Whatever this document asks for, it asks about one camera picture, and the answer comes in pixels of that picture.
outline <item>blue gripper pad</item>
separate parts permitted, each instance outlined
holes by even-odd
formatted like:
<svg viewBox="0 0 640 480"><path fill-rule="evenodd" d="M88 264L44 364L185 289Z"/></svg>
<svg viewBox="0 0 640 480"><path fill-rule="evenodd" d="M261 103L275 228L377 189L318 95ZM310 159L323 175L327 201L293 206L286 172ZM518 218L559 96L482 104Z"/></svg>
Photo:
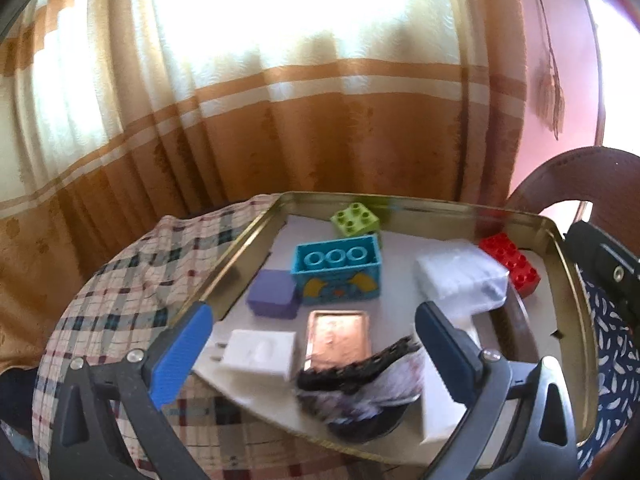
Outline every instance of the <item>blue gripper pad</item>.
<svg viewBox="0 0 640 480"><path fill-rule="evenodd" d="M478 379L482 374L480 349L431 302L416 309L415 331L451 398L471 407L478 398Z"/></svg>
<svg viewBox="0 0 640 480"><path fill-rule="evenodd" d="M213 314L209 305L195 303L191 309L185 314L187 319L181 319L170 329L177 335L151 371L149 397L158 410L164 404L174 402L211 334Z"/></svg>

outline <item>gold tray rim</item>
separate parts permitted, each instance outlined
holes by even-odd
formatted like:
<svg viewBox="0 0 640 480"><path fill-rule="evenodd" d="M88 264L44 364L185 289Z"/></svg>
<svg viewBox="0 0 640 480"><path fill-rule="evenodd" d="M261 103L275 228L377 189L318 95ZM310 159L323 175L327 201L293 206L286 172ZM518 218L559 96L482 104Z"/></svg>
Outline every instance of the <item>gold tray rim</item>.
<svg viewBox="0 0 640 480"><path fill-rule="evenodd" d="M508 224L518 223L529 225L535 223L538 226L538 231L543 232L546 237L553 242L555 251L559 255L559 259L562 265L562 269L568 279L570 291L572 297L575 300L577 307L578 322L580 323L580 332L583 334L582 357L586 363L586 400L584 402L585 409L581 418L578 418L574 413L574 419L576 422L581 422L580 428L576 428L579 441L585 441L590 434L594 431L596 425L597 416L597 403L598 403L598 391L597 391L597 343L592 329L591 316L588 312L586 294L584 291L584 283L582 282L580 273L577 270L575 264L572 264L564 254L562 248L564 244L564 238L560 234L555 222L551 219L536 215L532 213L519 212L509 210L505 208L498 208L494 206L474 205L460 202L448 202L444 200L433 200L425 198L405 197L405 196L393 196L393 195L378 195L378 194L356 194L356 193L335 193L335 192L314 192L314 191L289 191L277 195L274 198L273 203L262 213L260 213L250 224L244 229L244 231L234 240L226 251L216 260L210 273L203 280L201 285L190 295L188 300L183 304L182 308L178 311L176 316L170 321L171 324L177 322L179 317L185 312L194 301L204 301L212 295L216 286L224 278L225 273L229 271L235 261L239 258L242 252L255 240L255 237L267 226L271 219L285 210L287 206L297 204L299 202L312 204L312 205L328 205L331 204L336 209L341 208L343 205L351 202L364 202L367 206L388 208L392 212L395 210L405 210L410 212L421 213L438 213L447 215L460 215L465 214L469 210L475 211L477 216L482 213L488 218L496 218L498 221L505 221L509 219ZM385 224L386 222L381 219L381 229L394 231L389 229ZM554 300L554 309L556 314L558 313L558 306ZM310 442L321 444L330 449L337 449L341 452L346 452L354 456L361 458L367 458L370 460L378 460L379 462L388 462L388 457L379 456L369 452L363 452L351 447L338 446L335 442L323 440L322 438L316 438L308 434L293 431L290 428L286 428L275 423L272 420L262 418L252 410L248 410L253 416L264 420L269 424L274 424L277 427L291 433L296 436L300 436Z"/></svg>

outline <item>blue lego brick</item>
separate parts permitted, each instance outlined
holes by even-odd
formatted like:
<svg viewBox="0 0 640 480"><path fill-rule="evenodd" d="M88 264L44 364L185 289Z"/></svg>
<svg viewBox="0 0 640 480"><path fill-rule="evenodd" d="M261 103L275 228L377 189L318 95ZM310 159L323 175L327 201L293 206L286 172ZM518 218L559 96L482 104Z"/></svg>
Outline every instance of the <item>blue lego brick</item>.
<svg viewBox="0 0 640 480"><path fill-rule="evenodd" d="M302 304L372 300L380 295L382 258L376 236L296 247L291 275Z"/></svg>

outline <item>lego stud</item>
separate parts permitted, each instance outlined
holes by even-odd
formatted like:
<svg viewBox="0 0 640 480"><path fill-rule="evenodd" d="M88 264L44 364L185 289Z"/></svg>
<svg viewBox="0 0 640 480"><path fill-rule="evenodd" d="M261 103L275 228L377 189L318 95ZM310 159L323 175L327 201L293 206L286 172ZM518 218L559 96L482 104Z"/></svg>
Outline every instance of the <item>lego stud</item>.
<svg viewBox="0 0 640 480"><path fill-rule="evenodd" d="M329 267L344 267L346 254L342 249L333 249L324 256L324 259Z"/></svg>
<svg viewBox="0 0 640 480"><path fill-rule="evenodd" d="M367 263L367 250L364 247L352 247L347 251L350 265L364 265Z"/></svg>
<svg viewBox="0 0 640 480"><path fill-rule="evenodd" d="M304 259L306 270L324 269L324 254L316 251L309 253Z"/></svg>

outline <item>plastic bag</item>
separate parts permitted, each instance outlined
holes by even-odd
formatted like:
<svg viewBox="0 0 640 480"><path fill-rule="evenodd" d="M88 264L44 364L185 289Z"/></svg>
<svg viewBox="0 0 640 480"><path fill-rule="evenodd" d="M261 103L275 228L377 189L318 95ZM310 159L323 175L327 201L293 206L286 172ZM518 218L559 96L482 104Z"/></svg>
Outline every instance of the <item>plastic bag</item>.
<svg viewBox="0 0 640 480"><path fill-rule="evenodd" d="M426 351L417 351L399 358L375 380L365 384L355 394L341 391L297 390L305 411L329 424L349 424L373 418L386 406L410 404L422 393Z"/></svg>
<svg viewBox="0 0 640 480"><path fill-rule="evenodd" d="M467 240L433 240L416 258L418 286L449 319L468 317L503 306L509 271Z"/></svg>

